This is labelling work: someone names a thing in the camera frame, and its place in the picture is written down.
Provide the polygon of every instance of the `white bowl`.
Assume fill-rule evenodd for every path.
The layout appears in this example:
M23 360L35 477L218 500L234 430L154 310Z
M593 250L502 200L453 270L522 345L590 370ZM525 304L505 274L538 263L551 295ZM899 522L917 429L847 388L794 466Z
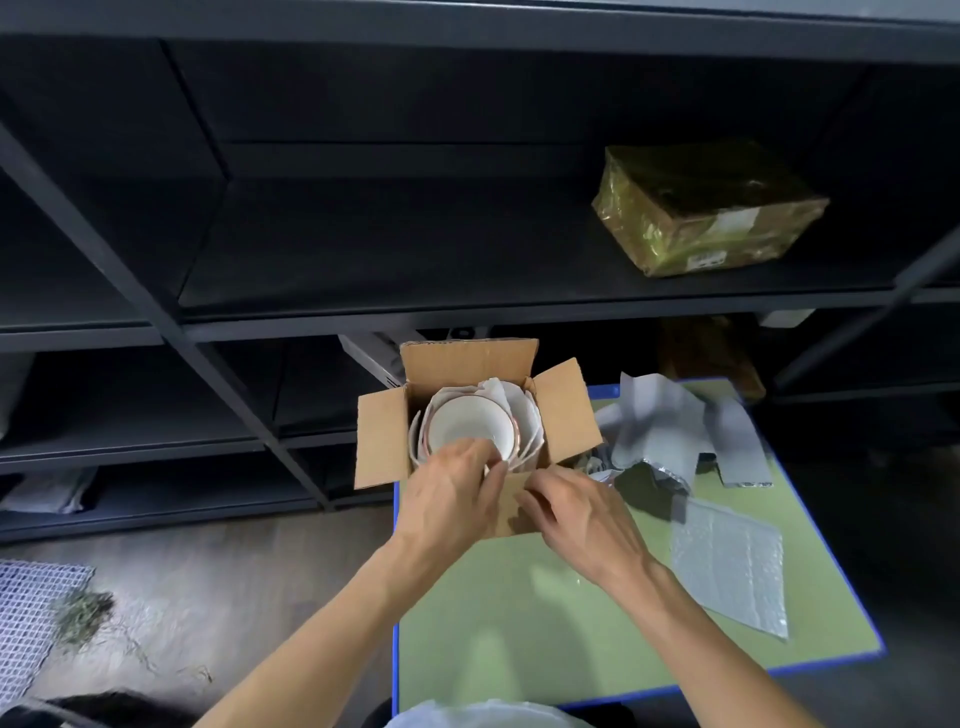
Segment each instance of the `white bowl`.
M516 425L507 411L486 397L466 395L444 402L438 407L426 433L430 452L462 437L493 440L500 457L509 461L516 448Z

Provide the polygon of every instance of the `table top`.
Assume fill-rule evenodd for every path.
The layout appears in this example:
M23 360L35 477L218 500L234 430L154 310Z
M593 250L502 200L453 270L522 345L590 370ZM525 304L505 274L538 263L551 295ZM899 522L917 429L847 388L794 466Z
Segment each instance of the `table top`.
M708 395L733 394L725 379L684 385ZM615 386L590 389L594 408L618 396ZM882 654L882 640L782 466L773 453L769 460L772 488L724 488L711 470L697 475L694 496L780 530L790 638L709 614L771 671ZM616 487L650 550L669 565L670 495L654 484L645 465L622 474ZM429 699L463 705L495 697L572 706L675 689L670 672L627 616L547 548L540 534L478 543L394 632L395 713Z

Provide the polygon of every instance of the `forearm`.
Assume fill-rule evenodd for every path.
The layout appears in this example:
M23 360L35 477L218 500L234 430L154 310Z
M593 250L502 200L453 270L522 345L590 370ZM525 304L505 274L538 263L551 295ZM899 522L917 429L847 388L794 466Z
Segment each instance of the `forearm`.
M197 723L332 726L377 646L438 574L392 539L349 584Z
M612 594L677 679L703 728L820 724L713 622L673 572L637 566Z

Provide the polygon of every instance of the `person's right arm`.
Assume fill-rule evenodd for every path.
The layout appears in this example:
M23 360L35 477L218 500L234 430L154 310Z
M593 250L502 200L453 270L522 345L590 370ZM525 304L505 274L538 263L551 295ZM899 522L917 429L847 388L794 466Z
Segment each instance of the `person's right arm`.
M630 616L703 728L820 726L650 554L614 488L553 466L516 498L547 545Z

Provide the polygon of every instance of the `bubble wrap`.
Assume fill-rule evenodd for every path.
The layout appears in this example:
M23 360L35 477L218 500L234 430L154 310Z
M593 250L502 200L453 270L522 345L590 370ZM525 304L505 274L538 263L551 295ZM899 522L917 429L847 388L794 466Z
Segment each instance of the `bubble wrap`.
M672 530L673 571L697 603L787 638L783 538L774 526L676 496Z

